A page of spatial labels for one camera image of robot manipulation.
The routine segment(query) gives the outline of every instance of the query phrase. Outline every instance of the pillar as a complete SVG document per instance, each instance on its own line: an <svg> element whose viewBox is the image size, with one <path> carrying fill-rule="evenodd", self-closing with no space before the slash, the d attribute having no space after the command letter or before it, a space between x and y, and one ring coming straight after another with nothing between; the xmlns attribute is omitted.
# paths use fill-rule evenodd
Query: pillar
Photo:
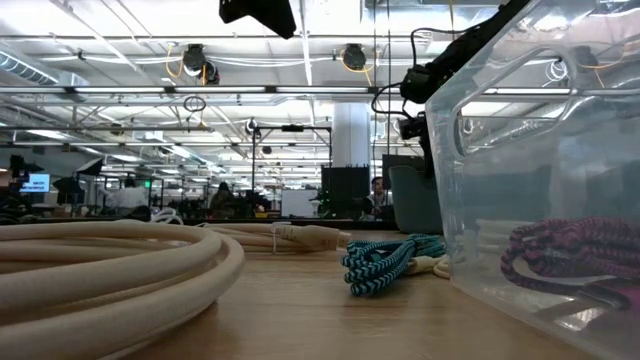
<svg viewBox="0 0 640 360"><path fill-rule="evenodd" d="M333 167L369 165L370 116L367 103L335 103Z"/></svg>

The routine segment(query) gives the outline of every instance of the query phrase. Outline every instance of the ceiling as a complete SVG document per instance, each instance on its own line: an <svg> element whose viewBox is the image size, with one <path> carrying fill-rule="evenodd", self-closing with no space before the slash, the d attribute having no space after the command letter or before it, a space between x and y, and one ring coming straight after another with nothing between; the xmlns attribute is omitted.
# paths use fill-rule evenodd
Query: ceiling
<svg viewBox="0 0 640 360"><path fill-rule="evenodd" d="M292 39L283 40L250 17L224 24L218 16L217 0L70 0L66 2L69 6L67 11L63 9L65 4L62 0L3 0L0 2L0 50L26 56L33 64L56 73L75 74L91 86L197 86L198 81L184 71L173 77L167 70L169 67L172 73L179 72L180 54L191 43L205 46L206 55L220 73L221 86L384 86L402 80L411 65L408 41L411 30L425 24L450 29L452 20L455 29L465 29L490 17L501 3L499 0L455 1L453 12L450 12L447 1L422 5L418 0L395 0L390 1L387 13L387 2L376 1L376 10L373 11L373 1L369 0L291 0L298 30ZM434 58L450 41L449 35L429 33L419 36L416 42L419 61ZM344 67L340 54L348 43L363 46L370 68L367 74L351 72ZM375 52L379 54L377 63L374 61ZM550 60L531 62L526 67L528 76L509 76L501 81L501 86L540 87L551 82L547 75ZM0 71L0 84L33 86L33 83L5 71ZM95 145L82 149L139 158L136 162L109 158L115 164L146 163L157 165L158 169L160 165L186 165L187 174L246 182L242 176L251 172L250 167L247 168L250 165L247 157L251 155L251 147L246 146L251 142L251 136L245 132L248 119L253 118L259 126L300 124L330 127L333 104L339 101L369 102L370 95L365 95L355 98L339 93L317 96L207 95L203 97L209 106L191 118L182 106L184 96L124 94L114 97L96 94L86 96L83 103L73 103L56 96L0 95L0 102L5 102L4 111L12 112L2 117L5 125L71 124L95 128L120 123L136 127L176 128L162 131L161 135L151 131L112 135L105 131L87 130L55 132L52 136L51 133L32 131L18 133L16 141L86 142L93 139L94 143L134 143L153 137L152 140L168 143L219 142L216 146L182 146L179 149L169 146L174 151L168 153L154 146L122 148ZM401 100L394 96L392 101L385 100L380 106L382 109L399 109ZM18 107L23 111L16 115ZM473 102L463 109L463 113L490 116L505 113L507 109L526 113L536 107L540 104ZM408 104L410 112L421 108ZM372 140L375 138L377 144L388 142L391 145L389 149L377 147L374 159L380 159L381 154L387 151L421 154L415 141L407 143L399 138L394 130L395 118L391 119L394 126L388 134L384 126L386 118L372 115L371 120ZM206 126L206 130L198 129L198 125ZM259 170L262 176L256 179L256 184L300 186L319 182L317 169L322 162L308 160L329 158L329 149L324 144L327 139L325 133L320 132L272 132L265 143L301 143L307 146L274 146L268 155L259 149L257 154L264 167ZM244 145L231 146L232 143ZM283 175L285 172L269 167L275 165L277 159L303 158L304 161L292 162L286 176ZM209 165L208 173L195 170L203 161Z"/></svg>

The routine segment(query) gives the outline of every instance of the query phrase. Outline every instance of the clear plastic bin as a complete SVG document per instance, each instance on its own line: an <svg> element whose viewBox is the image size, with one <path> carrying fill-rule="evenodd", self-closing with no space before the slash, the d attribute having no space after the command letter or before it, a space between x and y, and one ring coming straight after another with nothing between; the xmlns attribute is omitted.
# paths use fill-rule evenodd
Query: clear plastic bin
<svg viewBox="0 0 640 360"><path fill-rule="evenodd" d="M426 106L453 282L606 359L640 353L639 50L640 1L532 0Z"/></svg>

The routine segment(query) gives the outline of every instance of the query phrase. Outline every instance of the monitor screen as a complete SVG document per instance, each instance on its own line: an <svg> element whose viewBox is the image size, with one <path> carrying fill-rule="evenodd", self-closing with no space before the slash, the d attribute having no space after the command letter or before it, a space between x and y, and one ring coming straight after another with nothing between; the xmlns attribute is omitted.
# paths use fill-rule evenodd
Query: monitor screen
<svg viewBox="0 0 640 360"><path fill-rule="evenodd" d="M29 182L22 185L20 192L49 192L50 183L49 174L30 174Z"/></svg>

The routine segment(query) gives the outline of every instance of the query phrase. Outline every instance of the table surface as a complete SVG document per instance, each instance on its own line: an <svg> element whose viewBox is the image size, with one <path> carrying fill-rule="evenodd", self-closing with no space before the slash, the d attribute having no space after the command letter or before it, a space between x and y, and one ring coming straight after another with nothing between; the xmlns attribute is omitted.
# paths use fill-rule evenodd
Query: table surface
<svg viewBox="0 0 640 360"><path fill-rule="evenodd" d="M127 359L593 359L433 275L352 297L342 255L247 254L240 279L215 305Z"/></svg>

